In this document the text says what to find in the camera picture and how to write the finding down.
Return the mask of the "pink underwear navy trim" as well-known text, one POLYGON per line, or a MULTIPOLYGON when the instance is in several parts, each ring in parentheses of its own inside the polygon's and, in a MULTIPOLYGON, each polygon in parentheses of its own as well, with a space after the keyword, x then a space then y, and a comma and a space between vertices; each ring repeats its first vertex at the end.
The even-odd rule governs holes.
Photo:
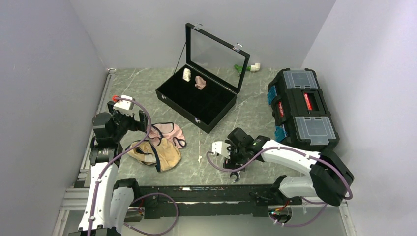
POLYGON ((159 144, 162 138, 167 139, 178 149, 187 146, 182 129, 173 122, 154 123, 151 125, 148 139, 152 141, 153 144, 159 144))

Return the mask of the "beige underwear navy trim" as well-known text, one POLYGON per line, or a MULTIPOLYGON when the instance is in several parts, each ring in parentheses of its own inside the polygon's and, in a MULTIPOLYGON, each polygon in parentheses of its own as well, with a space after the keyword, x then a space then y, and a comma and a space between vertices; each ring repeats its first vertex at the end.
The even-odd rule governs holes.
POLYGON ((144 165, 154 166, 158 172, 168 171, 181 161, 179 149, 165 138, 159 144, 144 140, 127 154, 144 165))

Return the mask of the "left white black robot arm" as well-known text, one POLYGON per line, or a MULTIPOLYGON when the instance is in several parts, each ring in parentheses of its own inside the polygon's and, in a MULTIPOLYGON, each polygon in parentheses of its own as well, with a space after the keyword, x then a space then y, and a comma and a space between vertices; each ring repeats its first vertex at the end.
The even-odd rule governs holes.
POLYGON ((91 182, 87 204, 77 231, 72 236, 120 236, 129 207, 141 200, 136 180, 117 180, 120 158, 128 152, 120 141, 128 131, 149 134, 150 116, 142 108, 135 118, 134 105, 129 96, 115 96, 108 102, 108 111, 92 118, 93 137, 89 160, 91 182))

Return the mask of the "black compartment storage box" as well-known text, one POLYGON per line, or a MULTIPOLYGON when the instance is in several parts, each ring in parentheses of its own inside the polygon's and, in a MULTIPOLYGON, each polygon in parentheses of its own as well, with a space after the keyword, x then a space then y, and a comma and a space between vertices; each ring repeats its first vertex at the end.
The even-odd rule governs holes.
POLYGON ((155 91, 159 100, 206 133, 210 133, 237 101, 250 55, 203 30, 185 25, 185 64, 155 91))

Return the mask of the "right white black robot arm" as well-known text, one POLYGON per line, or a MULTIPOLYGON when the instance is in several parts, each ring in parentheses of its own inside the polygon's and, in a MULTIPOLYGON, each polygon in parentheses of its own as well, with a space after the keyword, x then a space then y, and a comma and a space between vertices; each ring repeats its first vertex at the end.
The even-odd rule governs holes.
POLYGON ((294 197, 317 197, 337 207, 353 197, 354 176, 332 150, 302 150, 261 135, 252 138, 241 128, 234 129, 226 140, 212 143, 211 150, 224 157, 222 170, 237 177, 255 160, 300 172, 300 177, 281 175, 274 182, 271 198, 277 204, 294 197))

